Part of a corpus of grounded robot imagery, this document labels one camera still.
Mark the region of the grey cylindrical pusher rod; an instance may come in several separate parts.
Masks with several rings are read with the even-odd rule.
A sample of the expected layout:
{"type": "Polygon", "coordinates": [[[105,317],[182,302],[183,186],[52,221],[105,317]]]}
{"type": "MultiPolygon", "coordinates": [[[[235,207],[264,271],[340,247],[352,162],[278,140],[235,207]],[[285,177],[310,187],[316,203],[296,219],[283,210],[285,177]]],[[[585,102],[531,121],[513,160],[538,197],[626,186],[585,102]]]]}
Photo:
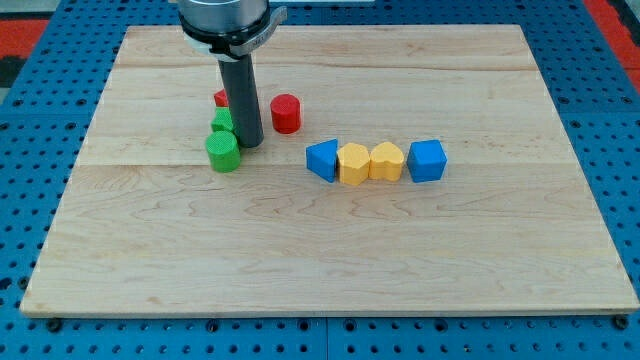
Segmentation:
{"type": "Polygon", "coordinates": [[[238,143],[244,148],[258,147],[264,134],[252,58],[218,61],[218,67],[238,143]]]}

